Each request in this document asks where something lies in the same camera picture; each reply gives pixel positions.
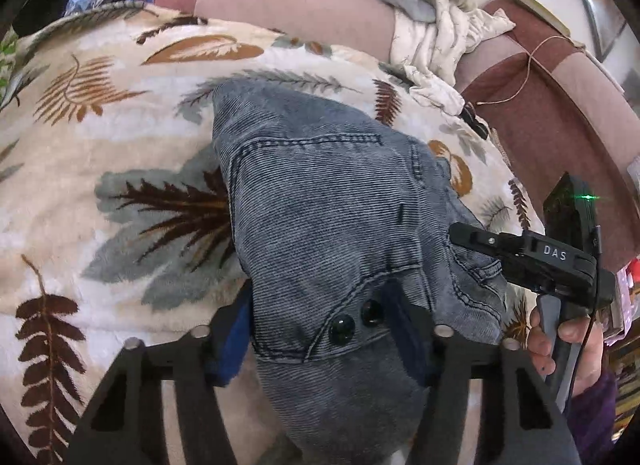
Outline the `purple right sleeve forearm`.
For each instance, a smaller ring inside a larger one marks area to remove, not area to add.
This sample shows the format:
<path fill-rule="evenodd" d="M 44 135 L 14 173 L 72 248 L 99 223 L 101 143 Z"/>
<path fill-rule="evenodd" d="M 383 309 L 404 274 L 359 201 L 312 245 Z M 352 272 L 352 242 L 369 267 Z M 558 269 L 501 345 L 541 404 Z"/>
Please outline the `purple right sleeve forearm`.
<path fill-rule="evenodd" d="M 617 384 L 610 370 L 570 403 L 567 425 L 583 464 L 599 464 L 614 447 Z"/>

